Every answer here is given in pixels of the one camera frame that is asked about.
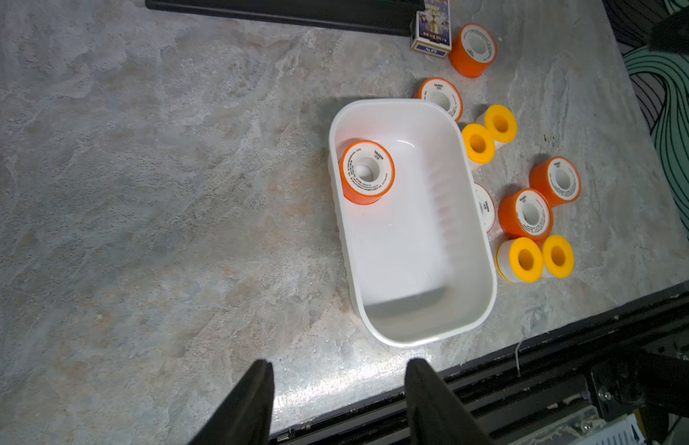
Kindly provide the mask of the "orange tape roll top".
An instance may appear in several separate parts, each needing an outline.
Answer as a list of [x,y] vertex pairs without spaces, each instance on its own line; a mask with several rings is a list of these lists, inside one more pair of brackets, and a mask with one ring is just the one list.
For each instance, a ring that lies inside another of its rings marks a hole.
[[480,77],[497,56],[494,36],[481,25],[468,23],[455,38],[448,58],[457,73],[474,79]]

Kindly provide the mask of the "white storage box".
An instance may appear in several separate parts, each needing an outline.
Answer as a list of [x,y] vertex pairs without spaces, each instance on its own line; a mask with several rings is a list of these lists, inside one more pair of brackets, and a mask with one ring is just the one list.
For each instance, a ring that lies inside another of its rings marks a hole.
[[[394,185],[370,205],[345,198],[339,169],[361,140],[382,145],[396,166]],[[447,339],[493,310],[498,276],[464,150],[457,122],[420,99],[361,99],[333,119],[328,166],[350,298],[387,345]]]

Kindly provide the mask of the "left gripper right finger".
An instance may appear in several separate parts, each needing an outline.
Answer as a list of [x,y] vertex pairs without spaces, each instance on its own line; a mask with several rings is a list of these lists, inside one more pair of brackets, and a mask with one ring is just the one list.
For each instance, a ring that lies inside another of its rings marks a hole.
[[412,444],[481,443],[481,429],[424,359],[408,362],[405,394]]

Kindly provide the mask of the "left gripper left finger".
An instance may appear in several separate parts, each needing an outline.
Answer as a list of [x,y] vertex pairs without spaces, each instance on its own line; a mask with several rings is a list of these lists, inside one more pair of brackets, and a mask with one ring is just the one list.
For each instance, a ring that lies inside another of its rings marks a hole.
[[254,361],[189,444],[268,444],[274,392],[272,363]]

